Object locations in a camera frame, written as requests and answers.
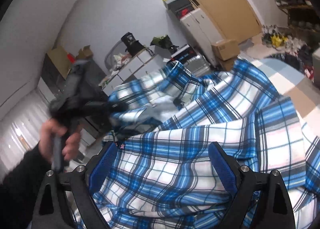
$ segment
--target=shirt sleeve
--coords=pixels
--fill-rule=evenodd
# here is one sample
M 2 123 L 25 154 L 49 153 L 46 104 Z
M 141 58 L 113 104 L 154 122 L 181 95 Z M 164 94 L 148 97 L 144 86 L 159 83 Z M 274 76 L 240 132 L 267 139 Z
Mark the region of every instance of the shirt sleeve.
M 41 182 L 51 165 L 41 156 L 38 145 L 24 155 L 22 161 L 0 185 L 0 216 L 3 228 L 25 229 L 32 220 Z

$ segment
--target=blue and white plaid shirt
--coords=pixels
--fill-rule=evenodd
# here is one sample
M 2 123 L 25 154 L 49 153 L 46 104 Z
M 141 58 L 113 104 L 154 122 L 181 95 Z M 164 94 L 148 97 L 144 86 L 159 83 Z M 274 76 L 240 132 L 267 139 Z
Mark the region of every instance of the blue and white plaid shirt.
M 111 228 L 212 228 L 230 194 L 212 167 L 208 146 L 253 171 L 278 169 L 305 228 L 320 195 L 320 142 L 289 97 L 255 66 L 237 60 L 230 72 L 195 78 L 179 62 L 118 86 L 110 100 L 130 110 L 112 116 L 119 149 L 95 202 Z M 243 225 L 249 227 L 256 198 Z M 78 226 L 83 222 L 76 213 Z

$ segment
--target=screw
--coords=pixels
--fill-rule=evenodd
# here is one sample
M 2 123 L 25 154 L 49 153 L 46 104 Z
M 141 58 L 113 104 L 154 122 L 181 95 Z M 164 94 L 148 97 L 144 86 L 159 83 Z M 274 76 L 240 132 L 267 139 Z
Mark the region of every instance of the screw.
M 279 176 L 279 175 L 280 175 L 280 172 L 275 169 L 275 170 L 272 171 L 272 174 L 273 174 L 274 176 Z
M 53 170 L 49 170 L 49 171 L 47 171 L 47 173 L 45 173 L 47 176 L 52 176 L 53 175 Z
M 246 165 L 243 165 L 243 166 L 241 166 L 241 170 L 242 170 L 243 172 L 248 172 L 248 171 L 249 171 L 249 167 L 246 166 Z
M 77 166 L 76 170 L 77 170 L 77 172 L 84 171 L 84 165 Z

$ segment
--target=white curtain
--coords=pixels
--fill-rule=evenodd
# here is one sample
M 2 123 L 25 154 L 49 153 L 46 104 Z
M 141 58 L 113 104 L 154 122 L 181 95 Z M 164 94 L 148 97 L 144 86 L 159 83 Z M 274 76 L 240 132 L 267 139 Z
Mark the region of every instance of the white curtain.
M 47 103 L 36 88 L 0 121 L 0 181 L 38 143 L 41 125 L 49 118 Z

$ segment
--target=person's arm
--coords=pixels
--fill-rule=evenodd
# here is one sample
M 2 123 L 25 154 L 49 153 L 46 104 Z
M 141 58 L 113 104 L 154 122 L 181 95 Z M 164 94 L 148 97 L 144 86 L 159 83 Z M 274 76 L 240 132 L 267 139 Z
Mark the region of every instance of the person's arm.
M 25 229 L 32 219 L 33 209 L 45 173 L 51 169 L 52 141 L 54 134 L 62 136 L 66 128 L 51 119 L 45 122 L 40 132 L 40 142 L 27 152 L 22 161 L 0 185 L 1 227 Z M 76 157 L 80 133 L 72 134 L 62 153 L 65 160 Z

